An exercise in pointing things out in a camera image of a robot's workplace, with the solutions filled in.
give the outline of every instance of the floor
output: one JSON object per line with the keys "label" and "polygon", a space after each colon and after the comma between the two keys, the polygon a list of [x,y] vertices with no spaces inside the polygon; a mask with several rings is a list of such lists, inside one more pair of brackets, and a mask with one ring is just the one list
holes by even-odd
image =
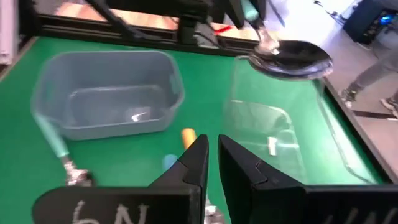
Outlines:
{"label": "floor", "polygon": [[[37,0],[40,12],[52,13],[60,3],[66,0]],[[267,6],[266,26],[277,31],[283,39],[306,40],[323,47],[333,58],[335,71],[329,77],[337,90],[346,88],[356,76],[377,61],[372,50],[366,50],[354,43],[325,10],[313,3],[313,0],[273,0],[273,5],[283,19],[280,19]],[[380,98],[391,96],[398,86],[398,75],[392,74],[370,86],[358,96],[354,110],[386,113],[379,102]],[[357,117],[360,125],[380,150],[385,160],[398,175],[398,121]]]}

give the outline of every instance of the clear plastic container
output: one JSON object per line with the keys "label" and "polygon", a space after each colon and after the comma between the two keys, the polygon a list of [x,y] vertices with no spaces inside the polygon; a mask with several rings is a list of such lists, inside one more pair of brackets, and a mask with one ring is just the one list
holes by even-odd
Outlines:
{"label": "clear plastic container", "polygon": [[72,52],[46,63],[32,111],[69,139],[96,139],[162,131],[184,95],[163,52]]}
{"label": "clear plastic container", "polygon": [[224,108],[225,133],[285,174],[306,182],[306,172],[286,108],[301,88],[281,92],[276,80],[251,68],[247,56],[236,57],[231,92]]}
{"label": "clear plastic container", "polygon": [[322,80],[279,80],[236,57],[223,132],[304,184],[375,183],[324,90]]}

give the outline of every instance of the green mat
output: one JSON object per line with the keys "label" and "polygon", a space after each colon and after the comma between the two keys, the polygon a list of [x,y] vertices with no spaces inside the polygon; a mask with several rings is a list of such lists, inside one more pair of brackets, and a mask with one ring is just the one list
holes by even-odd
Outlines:
{"label": "green mat", "polygon": [[[65,178],[61,163],[51,152],[30,114],[30,96],[44,62],[62,52],[107,50],[138,48],[40,37],[0,83],[0,170],[4,174],[0,185],[2,222],[32,222],[30,210],[34,200],[45,191],[61,186]],[[160,133],[67,141],[71,156],[79,168],[89,169],[95,174],[98,185],[145,186],[163,173],[164,156],[183,153],[180,132],[183,128],[193,128],[197,134],[208,135],[208,194],[212,203],[227,213],[218,174],[217,137],[223,132],[223,104],[231,87],[234,58],[165,52],[178,63],[186,91],[185,101],[169,128]],[[295,88],[314,94],[313,82],[248,81],[264,83],[264,90],[282,92]],[[275,99],[268,100],[278,104]],[[374,167],[357,140],[348,133],[347,125],[335,113],[329,99],[323,103],[350,166],[365,178],[380,182]],[[307,184],[363,184],[344,167],[315,100],[296,102],[294,110],[287,110],[287,113],[300,145]]]}

